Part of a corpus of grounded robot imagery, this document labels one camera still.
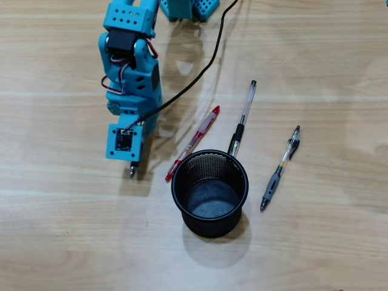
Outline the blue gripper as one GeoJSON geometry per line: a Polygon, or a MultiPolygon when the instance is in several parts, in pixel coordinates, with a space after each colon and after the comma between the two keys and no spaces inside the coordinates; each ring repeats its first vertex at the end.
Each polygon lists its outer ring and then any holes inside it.
{"type": "MultiPolygon", "coordinates": [[[[132,92],[121,92],[121,95],[107,92],[107,109],[115,116],[120,116],[120,124],[131,124],[141,115],[145,115],[161,105],[161,88],[157,89],[150,96],[134,95],[132,92]]],[[[142,116],[142,139],[143,146],[150,135],[153,134],[158,117],[151,116],[145,118],[142,116]]]]}

